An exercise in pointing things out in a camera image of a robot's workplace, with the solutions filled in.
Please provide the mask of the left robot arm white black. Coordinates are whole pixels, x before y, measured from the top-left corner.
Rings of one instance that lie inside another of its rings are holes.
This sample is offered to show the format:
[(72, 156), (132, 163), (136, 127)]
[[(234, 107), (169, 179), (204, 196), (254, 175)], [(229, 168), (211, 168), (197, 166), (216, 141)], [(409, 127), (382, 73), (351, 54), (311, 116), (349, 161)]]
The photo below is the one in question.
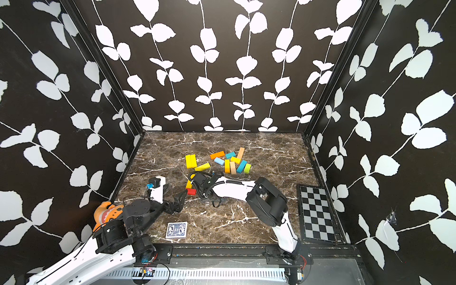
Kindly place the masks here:
[(132, 264), (152, 264), (159, 253), (147, 235), (162, 213), (182, 211), (187, 196), (182, 191), (173, 201), (159, 203), (138, 199), (122, 213), (96, 227), (89, 240), (53, 266), (28, 277), (28, 285), (89, 285)]

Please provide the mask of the amber long block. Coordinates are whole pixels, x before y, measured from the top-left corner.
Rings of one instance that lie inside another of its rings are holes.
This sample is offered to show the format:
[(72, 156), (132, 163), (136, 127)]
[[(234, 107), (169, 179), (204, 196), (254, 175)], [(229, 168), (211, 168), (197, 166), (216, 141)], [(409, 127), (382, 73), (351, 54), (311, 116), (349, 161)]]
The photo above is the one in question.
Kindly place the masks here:
[(231, 173), (231, 171), (230, 171), (230, 160), (229, 159), (226, 159), (224, 161), (224, 172), (227, 173), (227, 174)]

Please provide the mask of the light blue short block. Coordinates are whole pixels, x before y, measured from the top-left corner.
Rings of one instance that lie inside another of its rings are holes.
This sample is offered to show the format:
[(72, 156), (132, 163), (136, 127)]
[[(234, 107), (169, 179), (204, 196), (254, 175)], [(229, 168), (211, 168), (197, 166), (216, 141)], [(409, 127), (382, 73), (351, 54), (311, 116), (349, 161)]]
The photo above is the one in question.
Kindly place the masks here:
[(214, 162), (217, 163), (218, 165), (221, 165), (221, 166), (224, 166), (224, 164), (225, 164), (225, 160), (223, 160), (223, 159), (221, 159), (219, 157), (216, 157), (214, 159)]

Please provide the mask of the white perforated rail strip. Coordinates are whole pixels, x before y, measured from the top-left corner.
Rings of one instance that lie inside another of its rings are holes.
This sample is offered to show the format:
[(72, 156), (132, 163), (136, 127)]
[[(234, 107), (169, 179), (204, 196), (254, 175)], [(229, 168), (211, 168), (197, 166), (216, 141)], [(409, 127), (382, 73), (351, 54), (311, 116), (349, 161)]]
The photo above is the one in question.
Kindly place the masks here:
[(116, 270), (103, 277), (104, 280), (261, 280), (286, 281), (282, 268), (152, 268), (144, 274), (138, 268)]

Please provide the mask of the cyan long block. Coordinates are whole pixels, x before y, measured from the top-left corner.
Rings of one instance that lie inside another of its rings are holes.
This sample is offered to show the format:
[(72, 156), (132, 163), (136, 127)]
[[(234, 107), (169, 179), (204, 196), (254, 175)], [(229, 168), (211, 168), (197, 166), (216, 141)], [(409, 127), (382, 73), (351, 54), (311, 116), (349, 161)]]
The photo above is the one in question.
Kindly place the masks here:
[(247, 165), (247, 162), (245, 160), (242, 160), (236, 170), (237, 173), (242, 173), (245, 169), (245, 166)]

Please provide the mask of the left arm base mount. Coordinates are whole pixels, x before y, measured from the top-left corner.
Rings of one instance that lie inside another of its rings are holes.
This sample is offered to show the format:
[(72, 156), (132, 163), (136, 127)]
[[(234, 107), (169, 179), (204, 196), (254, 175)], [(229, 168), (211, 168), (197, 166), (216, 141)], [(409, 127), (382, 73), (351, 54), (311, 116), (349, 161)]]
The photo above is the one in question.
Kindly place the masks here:
[(151, 249), (146, 250), (140, 261), (144, 265), (170, 264), (173, 253), (171, 244), (155, 244)]

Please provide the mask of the yellow long block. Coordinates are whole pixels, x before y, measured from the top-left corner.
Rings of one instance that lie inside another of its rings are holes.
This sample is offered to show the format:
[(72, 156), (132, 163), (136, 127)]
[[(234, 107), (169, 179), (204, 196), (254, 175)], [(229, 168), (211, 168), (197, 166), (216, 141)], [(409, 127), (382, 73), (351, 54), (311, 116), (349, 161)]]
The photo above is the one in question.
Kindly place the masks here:
[[(190, 178), (192, 179), (193, 177), (195, 176), (195, 174), (191, 174), (190, 175)], [(186, 189), (193, 189), (194, 187), (192, 186), (192, 180), (187, 180), (187, 183), (186, 183)]]

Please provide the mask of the yellow-green long block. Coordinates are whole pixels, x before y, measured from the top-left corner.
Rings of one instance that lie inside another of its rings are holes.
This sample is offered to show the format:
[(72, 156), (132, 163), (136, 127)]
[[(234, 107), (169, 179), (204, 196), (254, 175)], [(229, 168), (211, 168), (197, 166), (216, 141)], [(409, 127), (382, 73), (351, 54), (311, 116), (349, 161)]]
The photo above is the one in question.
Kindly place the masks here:
[(209, 163), (205, 163), (203, 165), (197, 166), (194, 170), (195, 171), (205, 171), (205, 170), (209, 169), (210, 167), (211, 167), (211, 165)]

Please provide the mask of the amber short block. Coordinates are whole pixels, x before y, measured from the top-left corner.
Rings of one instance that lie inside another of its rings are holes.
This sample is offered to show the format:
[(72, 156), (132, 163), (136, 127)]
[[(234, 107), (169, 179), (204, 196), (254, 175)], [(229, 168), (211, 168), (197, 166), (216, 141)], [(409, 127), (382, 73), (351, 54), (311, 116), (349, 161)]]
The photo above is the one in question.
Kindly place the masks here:
[(241, 159), (239, 159), (237, 157), (231, 157), (230, 161), (235, 162), (236, 164), (239, 164), (239, 165), (241, 164)]

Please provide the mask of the tan wood long block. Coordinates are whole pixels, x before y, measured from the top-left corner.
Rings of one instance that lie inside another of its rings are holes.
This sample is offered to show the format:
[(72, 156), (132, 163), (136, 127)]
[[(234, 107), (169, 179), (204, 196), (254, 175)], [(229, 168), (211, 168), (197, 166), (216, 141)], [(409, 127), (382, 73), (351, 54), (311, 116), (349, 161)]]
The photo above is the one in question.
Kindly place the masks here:
[(236, 165), (235, 165), (235, 162), (233, 162), (233, 161), (230, 162), (230, 173), (232, 175), (236, 174)]

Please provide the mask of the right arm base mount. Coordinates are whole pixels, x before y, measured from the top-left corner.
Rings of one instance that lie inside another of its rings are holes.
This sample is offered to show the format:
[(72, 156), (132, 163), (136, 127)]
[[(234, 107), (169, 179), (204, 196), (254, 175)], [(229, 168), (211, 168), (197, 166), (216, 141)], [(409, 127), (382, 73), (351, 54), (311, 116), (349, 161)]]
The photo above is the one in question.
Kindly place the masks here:
[(282, 267), (304, 267), (314, 263), (309, 247), (300, 243), (292, 253), (282, 250), (278, 245), (267, 245), (263, 256), (267, 264)]

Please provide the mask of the orange plush toy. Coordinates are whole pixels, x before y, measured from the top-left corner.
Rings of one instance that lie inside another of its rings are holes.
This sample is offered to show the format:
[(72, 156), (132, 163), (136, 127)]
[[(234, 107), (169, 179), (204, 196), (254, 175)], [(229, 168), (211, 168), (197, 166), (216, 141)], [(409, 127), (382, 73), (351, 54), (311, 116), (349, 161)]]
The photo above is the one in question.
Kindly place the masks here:
[(110, 201), (102, 202), (93, 215), (96, 222), (93, 232), (95, 232), (103, 224), (106, 224), (110, 220), (114, 220), (120, 216), (123, 212), (123, 208), (123, 204), (116, 205), (112, 204)]

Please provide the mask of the orange long block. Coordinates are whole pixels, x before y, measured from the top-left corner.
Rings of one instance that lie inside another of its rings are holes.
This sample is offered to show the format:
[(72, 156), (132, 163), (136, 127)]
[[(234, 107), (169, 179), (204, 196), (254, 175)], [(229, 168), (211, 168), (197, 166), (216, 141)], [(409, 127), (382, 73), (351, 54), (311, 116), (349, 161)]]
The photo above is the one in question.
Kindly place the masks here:
[(211, 160), (215, 160), (216, 158), (222, 158), (222, 157), (224, 157), (224, 156), (225, 156), (225, 152), (224, 152), (224, 151), (220, 151), (220, 152), (211, 154), (211, 155), (210, 155), (210, 159), (211, 159)]

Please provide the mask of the natural wood long block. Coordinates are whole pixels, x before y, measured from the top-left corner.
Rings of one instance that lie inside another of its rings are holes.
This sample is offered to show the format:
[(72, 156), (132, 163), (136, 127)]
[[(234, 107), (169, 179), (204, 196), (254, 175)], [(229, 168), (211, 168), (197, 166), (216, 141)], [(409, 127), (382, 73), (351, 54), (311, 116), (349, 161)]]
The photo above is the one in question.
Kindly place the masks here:
[(244, 152), (245, 152), (245, 148), (241, 147), (241, 148), (239, 149), (238, 154), (237, 154), (237, 158), (238, 158), (239, 160), (242, 160), (243, 155), (244, 155)]

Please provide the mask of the red block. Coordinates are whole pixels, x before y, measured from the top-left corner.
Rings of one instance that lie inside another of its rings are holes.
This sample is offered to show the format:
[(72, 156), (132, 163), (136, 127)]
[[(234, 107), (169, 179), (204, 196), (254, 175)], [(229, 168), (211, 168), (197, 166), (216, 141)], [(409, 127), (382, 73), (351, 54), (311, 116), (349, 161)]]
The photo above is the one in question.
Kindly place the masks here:
[(186, 190), (187, 190), (187, 194), (188, 195), (195, 196), (197, 194), (197, 190), (196, 189), (187, 188)]

